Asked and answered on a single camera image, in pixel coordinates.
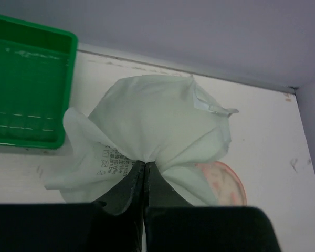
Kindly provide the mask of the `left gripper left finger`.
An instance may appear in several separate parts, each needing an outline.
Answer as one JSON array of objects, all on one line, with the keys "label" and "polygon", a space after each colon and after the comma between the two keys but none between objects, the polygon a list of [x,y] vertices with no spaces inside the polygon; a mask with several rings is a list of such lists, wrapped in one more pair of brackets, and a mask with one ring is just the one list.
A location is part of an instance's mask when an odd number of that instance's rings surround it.
[{"label": "left gripper left finger", "polygon": [[141,251],[144,168],[91,203],[0,204],[0,251]]}]

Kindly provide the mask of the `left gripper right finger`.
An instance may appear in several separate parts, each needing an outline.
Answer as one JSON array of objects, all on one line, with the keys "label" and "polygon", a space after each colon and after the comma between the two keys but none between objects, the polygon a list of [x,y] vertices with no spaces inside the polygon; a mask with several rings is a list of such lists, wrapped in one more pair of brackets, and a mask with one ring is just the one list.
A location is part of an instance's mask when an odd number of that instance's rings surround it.
[{"label": "left gripper right finger", "polygon": [[256,207],[195,207],[145,166],[144,225],[148,251],[280,251],[272,223]]}]

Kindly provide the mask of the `white and black bra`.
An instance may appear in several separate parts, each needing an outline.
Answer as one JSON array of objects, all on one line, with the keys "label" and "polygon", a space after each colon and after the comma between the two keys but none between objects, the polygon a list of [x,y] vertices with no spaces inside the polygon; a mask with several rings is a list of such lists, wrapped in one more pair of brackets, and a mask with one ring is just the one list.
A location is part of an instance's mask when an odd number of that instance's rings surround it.
[{"label": "white and black bra", "polygon": [[229,117],[192,77],[146,75],[118,80],[89,116],[69,108],[63,118],[73,158],[45,181],[66,202],[92,202],[132,169],[153,162],[190,204],[219,205],[197,163],[223,158]]}]

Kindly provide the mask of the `floral fabric laundry bag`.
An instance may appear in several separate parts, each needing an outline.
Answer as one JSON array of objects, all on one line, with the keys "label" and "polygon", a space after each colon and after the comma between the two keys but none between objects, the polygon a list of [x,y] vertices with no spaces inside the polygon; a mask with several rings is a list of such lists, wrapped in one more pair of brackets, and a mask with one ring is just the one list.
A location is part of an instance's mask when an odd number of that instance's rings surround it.
[{"label": "floral fabric laundry bag", "polygon": [[247,204],[244,186],[237,174],[225,163],[197,163],[203,172],[219,205],[242,206]]}]

